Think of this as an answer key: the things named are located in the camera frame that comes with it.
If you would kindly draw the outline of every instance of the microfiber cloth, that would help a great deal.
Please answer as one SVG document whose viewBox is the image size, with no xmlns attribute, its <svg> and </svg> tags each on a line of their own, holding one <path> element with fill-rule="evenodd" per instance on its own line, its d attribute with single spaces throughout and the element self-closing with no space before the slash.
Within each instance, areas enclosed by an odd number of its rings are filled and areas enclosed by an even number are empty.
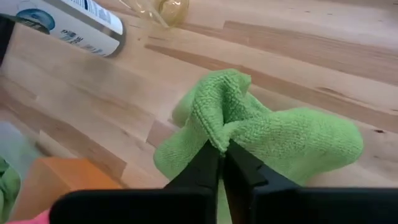
<svg viewBox="0 0 398 224">
<path fill-rule="evenodd" d="M 157 168 L 173 179 L 207 140 L 223 155 L 233 139 L 269 167 L 297 184 L 354 162 L 363 140 L 345 119 L 307 108 L 273 112 L 248 92 L 249 75 L 234 69 L 211 72 L 173 112 L 182 128 L 156 150 Z M 231 217 L 220 180 L 218 223 Z"/>
</svg>

